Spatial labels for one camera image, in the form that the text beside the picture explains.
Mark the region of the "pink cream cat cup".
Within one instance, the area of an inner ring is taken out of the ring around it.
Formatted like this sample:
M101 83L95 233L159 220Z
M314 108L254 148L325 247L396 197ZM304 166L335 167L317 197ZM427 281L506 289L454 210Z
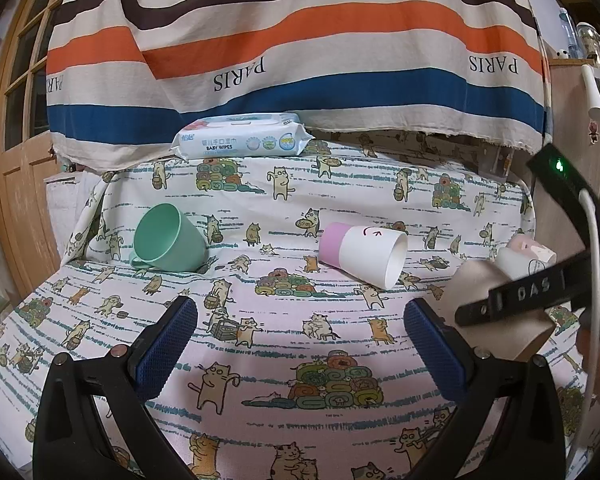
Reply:
M548 247L524 234L516 234L502 247L495 265L512 281L525 278L552 266L556 254Z

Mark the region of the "pink white cartoon cup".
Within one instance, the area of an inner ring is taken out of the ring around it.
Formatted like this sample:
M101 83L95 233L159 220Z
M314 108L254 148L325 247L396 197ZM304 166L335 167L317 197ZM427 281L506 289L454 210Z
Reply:
M318 244L322 263L383 290L400 278L407 251L402 231L339 222L326 226Z

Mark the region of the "clear storage box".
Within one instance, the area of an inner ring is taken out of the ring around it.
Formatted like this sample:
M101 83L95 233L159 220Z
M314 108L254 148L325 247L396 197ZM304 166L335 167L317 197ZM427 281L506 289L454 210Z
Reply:
M478 174L498 182L508 178L515 150L508 146L483 144L478 151Z

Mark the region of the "bear sticker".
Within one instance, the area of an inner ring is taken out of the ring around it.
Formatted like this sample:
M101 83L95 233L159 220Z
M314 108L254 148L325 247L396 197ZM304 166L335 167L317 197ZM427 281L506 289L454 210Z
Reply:
M592 120L588 124L588 137L592 145L596 144L600 140L600 133L598 132L598 125Z

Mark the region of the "white clip lamp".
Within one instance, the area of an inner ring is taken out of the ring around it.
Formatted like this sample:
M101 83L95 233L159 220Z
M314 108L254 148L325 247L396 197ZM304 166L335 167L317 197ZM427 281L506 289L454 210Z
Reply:
M600 122L600 90L598 90L593 67L583 64L581 66L581 74L585 88L588 117L593 122Z

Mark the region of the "green plastic mug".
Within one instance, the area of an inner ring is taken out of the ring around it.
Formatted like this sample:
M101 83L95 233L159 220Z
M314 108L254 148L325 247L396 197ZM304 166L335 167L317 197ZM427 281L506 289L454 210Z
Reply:
M193 272L208 257L206 239L172 204L150 208L135 229L129 264L166 272Z

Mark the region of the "cat print bedsheet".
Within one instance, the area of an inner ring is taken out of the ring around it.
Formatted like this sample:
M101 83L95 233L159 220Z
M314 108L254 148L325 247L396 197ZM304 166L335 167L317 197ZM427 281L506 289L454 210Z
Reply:
M61 268L0 324L0 449L32 458L52 359L130 344L177 296L198 325L148 411L203 479L402 479L452 404L405 333L408 300L444 309L453 275L535 230L531 196L407 151L313 141L299 157L169 158L88 178ZM172 204L206 239L193 272L129 264L146 212ZM322 263L331 223L407 235L388 290Z

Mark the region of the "striped Paris cloth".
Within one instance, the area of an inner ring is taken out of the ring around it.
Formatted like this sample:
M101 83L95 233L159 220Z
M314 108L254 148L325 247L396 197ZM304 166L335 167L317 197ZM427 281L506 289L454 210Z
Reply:
M54 151L100 171L160 157L196 120L247 113L532 153L544 58L529 0L64 0L46 113Z

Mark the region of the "wooden door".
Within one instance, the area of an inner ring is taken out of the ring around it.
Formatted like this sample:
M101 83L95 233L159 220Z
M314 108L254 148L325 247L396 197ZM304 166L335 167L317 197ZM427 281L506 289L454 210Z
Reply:
M62 0L15 0L0 47L0 241L15 301L57 271L45 179L59 172L46 115L46 61Z

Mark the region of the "baby wipes pack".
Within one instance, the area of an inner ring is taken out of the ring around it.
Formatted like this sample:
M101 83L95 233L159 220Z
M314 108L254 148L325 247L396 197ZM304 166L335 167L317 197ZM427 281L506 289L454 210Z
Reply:
M298 156L314 139L294 113L253 113L197 119L174 136L182 159Z

